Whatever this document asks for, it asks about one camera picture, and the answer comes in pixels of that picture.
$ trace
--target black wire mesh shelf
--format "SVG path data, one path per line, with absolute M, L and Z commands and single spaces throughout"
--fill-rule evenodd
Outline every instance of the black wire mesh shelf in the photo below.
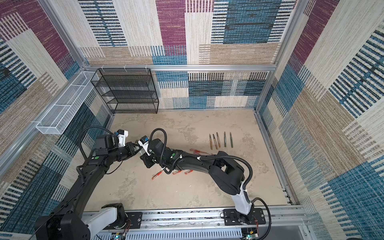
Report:
M 112 113 L 157 113 L 159 98 L 150 69 L 98 69 L 91 81 Z

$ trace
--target red wire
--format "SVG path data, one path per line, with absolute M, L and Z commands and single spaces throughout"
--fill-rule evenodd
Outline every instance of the red wire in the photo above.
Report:
M 256 218 L 253 217 L 255 219 L 255 223 L 256 223 L 256 231 L 257 231 L 257 236 L 259 235 L 259 223 L 257 222 Z
M 128 219 L 128 220 L 129 220 L 129 223 L 127 223 L 128 226 L 125 227 L 125 229 L 124 229 L 124 233 L 128 233 L 128 232 L 129 232 L 129 229 L 131 228 L 131 220 L 130 220 L 130 219 Z

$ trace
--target black cable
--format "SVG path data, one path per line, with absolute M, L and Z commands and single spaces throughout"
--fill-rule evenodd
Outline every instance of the black cable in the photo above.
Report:
M 90 126 L 90 127 L 87 127 L 86 129 L 84 129 L 80 135 L 79 135 L 79 140 L 78 140 L 78 144 L 79 144 L 79 149 L 80 149 L 80 152 L 82 154 L 82 156 L 84 157 L 84 160 L 87 160 L 87 155 L 85 154 L 84 150 L 83 150 L 83 147 L 81 146 L 81 139 L 83 138 L 83 135 L 84 133 L 90 129 L 90 128 L 100 128 L 100 129 L 103 129 L 104 131 L 106 131 L 107 133 L 109 134 L 112 134 L 112 132 L 104 127 L 100 127 L 100 126 Z
M 82 172 L 81 169 L 80 169 L 81 167 L 82 167 L 82 165 L 77 166 L 77 167 L 76 167 L 76 171 L 77 171 L 77 173 L 79 174 L 79 178 L 80 178 L 81 184 L 83 185 L 83 184 L 85 184 L 85 177 L 84 177 L 83 172 Z
M 181 161 L 182 159 L 183 159 L 183 157 L 195 157 L 195 158 L 197 158 L 197 157 L 201 157 L 201 155 L 199 155 L 199 156 L 197 156 L 197 155 L 193 155 L 193 154 L 185 154 L 185 155 L 181 155 L 182 157 L 178 157 L 173 163 L 172 163 L 172 167 L 170 168 L 170 171 L 172 172 L 173 170 L 175 170 L 175 168 L 176 168 L 176 163 L 178 162 L 178 161 Z
M 121 161 L 121 163 L 118 165 L 118 167 L 117 167 L 115 170 L 113 170 L 112 172 L 106 173 L 106 174 L 112 174 L 112 173 L 114 173 L 114 172 L 121 166 L 121 164 L 122 164 L 122 161 Z
M 253 170 L 252 170 L 252 167 L 251 165 L 244 159 L 240 158 L 240 157 L 237 157 L 237 156 L 231 156 L 231 155 L 216 155 L 216 156 L 212 156 L 212 157 L 207 157 L 207 158 L 200 158 L 200 160 L 214 160 L 214 159 L 220 159 L 220 158 L 232 158 L 234 160 L 237 160 L 239 162 L 242 162 L 244 163 L 248 170 L 249 170 L 249 175 L 248 175 L 248 178 L 244 181 L 244 184 L 243 184 L 243 189 L 245 190 L 245 186 L 249 183 L 249 181 L 251 181 L 251 178 L 253 176 Z
M 164 168 L 164 165 L 163 165 L 163 155 L 164 155 L 164 152 L 166 150 L 166 145 L 167 145 L 167 133 L 165 132 L 164 129 L 162 128 L 156 128 L 155 130 L 152 131 L 151 135 L 149 136 L 149 142 L 152 141 L 152 137 L 153 137 L 153 134 L 156 132 L 156 131 L 162 131 L 164 133 L 164 143 L 163 143 L 163 148 L 161 149 L 161 155 L 160 155 L 160 159 L 159 159 L 159 164 L 162 168 Z M 164 168 L 164 172 L 166 174 L 171 174 L 172 173 L 172 169 L 170 171 L 168 171 L 167 169 Z
M 82 186 L 83 186 L 83 185 L 80 185 L 80 187 L 79 187 L 79 189 L 76 191 L 75 195 L 74 195 L 68 202 L 72 201 L 72 199 L 74 199 L 74 198 L 77 196 L 77 194 L 79 193 L 79 191 L 80 191 L 80 189 L 81 189 Z M 53 214 L 52 216 L 50 216 L 50 217 L 49 217 L 43 224 L 41 224 L 40 227 L 39 227 L 38 229 L 36 229 L 36 231 L 35 231 L 35 232 L 28 238 L 28 240 L 31 240 L 32 237 L 37 233 L 37 231 L 38 231 L 42 226 L 44 226 L 44 224 L 45 224 L 46 222 L 48 222 L 51 218 L 53 218 L 58 212 L 60 212 L 61 209 L 63 209 L 65 206 L 66 206 L 66 205 L 63 205 L 59 210 L 57 210 L 56 213 L 54 213 L 54 214 Z
M 268 221 L 269 221 L 269 222 L 268 222 L 268 229 L 267 229 L 267 231 L 265 232 L 265 234 L 264 234 L 262 237 L 256 239 L 256 240 L 263 240 L 263 239 L 265 239 L 265 238 L 267 237 L 269 231 L 271 230 L 271 225 L 272 225 L 272 221 L 271 221 L 271 213 L 269 212 L 269 208 L 268 208 L 268 206 L 266 205 L 266 203 L 264 202 L 263 199 L 261 199 L 261 198 L 259 198 L 259 197 L 256 197 L 256 198 L 254 198 L 254 199 L 251 201 L 251 203 L 256 202 L 256 200 L 261 201 L 261 202 L 264 204 L 266 211 L 268 212 Z

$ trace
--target white wire basket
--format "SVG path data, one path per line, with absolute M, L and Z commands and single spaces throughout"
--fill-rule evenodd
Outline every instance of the white wire basket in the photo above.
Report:
M 81 72 L 51 109 L 47 111 L 36 128 L 42 134 L 63 134 L 91 92 L 93 88 L 92 78 L 92 81 L 97 81 L 99 76 L 94 72 Z

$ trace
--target aluminum rail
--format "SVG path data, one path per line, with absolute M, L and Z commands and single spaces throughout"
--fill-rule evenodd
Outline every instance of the aluminum rail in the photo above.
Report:
M 274 71 L 274 64 L 242 64 L 242 65 L 91 65 L 84 67 L 86 71 L 101 68 L 149 68 L 152 71 Z
M 291 41 L 292 35 L 294 31 L 296 30 L 297 23 L 299 22 L 300 18 L 302 17 L 302 13 L 304 12 L 309 0 L 300 0 L 295 12 L 293 13 L 291 24 L 288 27 L 286 36 L 284 37 L 283 43 L 281 44 L 281 48 L 276 56 L 275 63 L 279 65 L 281 58 L 285 55 L 285 52 L 287 50 L 288 44 Z M 270 73 L 270 76 L 268 77 L 267 81 L 265 82 L 262 92 L 260 93 L 257 105 L 256 105 L 256 112 L 260 111 L 260 108 L 262 107 L 262 104 L 265 100 L 265 97 L 269 91 L 269 88 L 273 82 L 273 79 L 275 78 L 275 71 Z
M 256 225 L 225 226 L 224 219 L 220 214 L 224 209 L 234 207 L 217 208 L 195 208 L 195 209 L 158 209 L 158 210 L 129 210 L 129 212 L 142 212 L 141 227 L 130 231 L 143 230 L 185 230 L 185 229 L 208 229 L 208 228 L 243 228 L 256 227 Z M 263 209 L 266 224 L 268 226 L 268 213 L 264 206 L 256 206 Z M 310 225 L 305 211 L 301 205 L 278 205 L 268 206 L 271 212 L 272 226 L 294 226 Z M 90 216 L 96 212 L 84 212 L 83 217 Z M 119 230 L 104 230 L 102 232 L 119 232 Z
M 281 187 L 285 188 L 286 193 L 288 194 L 288 197 L 289 197 L 289 200 L 291 201 L 291 203 L 296 204 L 295 199 L 292 197 L 291 189 L 289 188 L 289 185 L 288 185 L 288 183 L 287 183 L 287 181 L 286 181 L 286 179 L 284 177 L 283 170 L 281 169 L 281 166 L 280 166 L 280 164 L 279 164 L 279 162 L 277 160 L 276 153 L 275 153 L 275 151 L 274 151 L 274 149 L 272 147 L 271 140 L 269 139 L 268 132 L 267 132 L 267 130 L 266 130 L 264 124 L 263 124 L 263 121 L 262 121 L 262 119 L 260 117 L 260 114 L 259 113 L 254 113 L 254 115 L 255 115 L 257 124 L 259 126 L 260 132 L 261 132 L 261 134 L 263 136 L 263 139 L 264 139 L 266 148 L 268 150 L 269 156 L 271 157 L 272 164 L 275 167 L 276 175 L 277 175 L 277 178 L 279 179 Z
M 83 58 L 83 55 L 80 53 L 79 49 L 75 46 L 71 37 L 65 30 L 65 27 L 61 23 L 60 18 L 52 7 L 50 0 L 38 0 L 38 2 L 40 3 L 44 12 L 47 14 L 48 18 L 51 20 L 52 25 L 55 27 L 56 31 L 59 33 L 59 36 L 63 40 L 68 51 L 72 54 L 73 58 L 80 66 L 80 68 L 83 68 L 85 66 L 85 59 Z
M 71 86 L 77 76 L 81 74 L 82 70 L 78 70 L 72 78 L 66 83 L 66 85 L 51 98 L 44 109 L 35 117 L 35 119 L 25 128 L 25 130 L 19 134 L 14 140 L 11 146 L 0 156 L 0 177 L 9 169 L 13 162 L 20 156 L 20 154 L 27 148 L 27 146 L 33 141 L 39 130 L 36 129 L 36 125 L 41 121 L 44 115 L 51 109 L 56 101 L 63 95 L 63 93 Z

